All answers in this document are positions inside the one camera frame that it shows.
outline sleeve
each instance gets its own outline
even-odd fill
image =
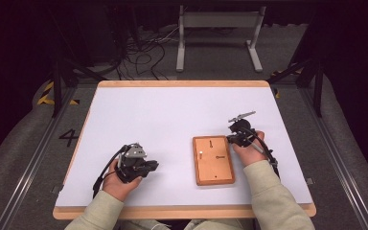
[[[310,217],[281,184],[267,161],[243,169],[250,185],[252,207],[262,229],[314,229]]]
[[[66,230],[113,229],[124,203],[104,191],[99,191],[83,214],[75,218]]]

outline printed number 4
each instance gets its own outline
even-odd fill
[[[76,133],[76,131],[71,128],[66,133],[64,133],[61,136],[59,136],[58,139],[66,139],[66,140],[68,140],[67,147],[70,147],[71,146],[71,142],[73,141],[73,139],[79,139],[79,136],[74,136],[74,133]]]

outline hand-held gripper device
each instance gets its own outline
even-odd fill
[[[252,145],[253,148],[255,148],[255,150],[257,150],[259,153],[265,155],[268,158],[268,162],[273,167],[274,172],[280,177],[279,170],[277,169],[278,162],[276,158],[274,158],[271,155],[273,150],[268,149],[265,142],[261,138],[259,138],[255,128],[252,128],[250,123],[244,119],[245,117],[255,113],[256,113],[255,111],[244,113],[236,118],[229,120],[228,121],[229,123],[231,122],[234,123],[229,127],[229,129],[231,130],[232,133],[235,134],[228,135],[226,136],[226,138],[229,143],[231,144],[235,143],[240,147],[248,147]],[[255,143],[253,143],[254,140],[258,140],[263,149],[257,146]]]
[[[115,171],[104,176],[112,161],[115,160],[119,154],[121,154],[121,156],[114,169]],[[103,169],[103,172],[97,178],[92,188],[94,190],[94,197],[100,190],[104,179],[112,173],[116,173],[122,182],[129,183],[138,176],[146,177],[149,172],[155,171],[159,164],[155,160],[146,161],[144,158],[147,156],[148,155],[138,143],[122,146],[121,149],[112,156]]]

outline hand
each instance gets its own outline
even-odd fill
[[[115,173],[117,163],[118,160],[114,160],[110,164],[108,176],[103,181],[103,191],[124,202],[130,192],[139,186],[140,181],[142,181],[142,176],[139,176],[130,183],[125,184]]]
[[[263,132],[257,131],[257,133],[260,139],[263,140],[265,138],[265,134]],[[262,145],[257,139],[255,139],[253,143],[255,143],[258,147],[262,149]],[[235,153],[238,154],[241,162],[245,167],[258,161],[267,160],[267,157],[259,153],[252,145],[244,148],[238,146],[237,144],[232,144],[232,148],[234,149]]]

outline forearm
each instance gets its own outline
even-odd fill
[[[253,211],[262,229],[314,229],[267,161],[247,166],[244,173],[250,184]]]
[[[100,191],[67,227],[70,229],[113,229],[124,203],[104,191]]]

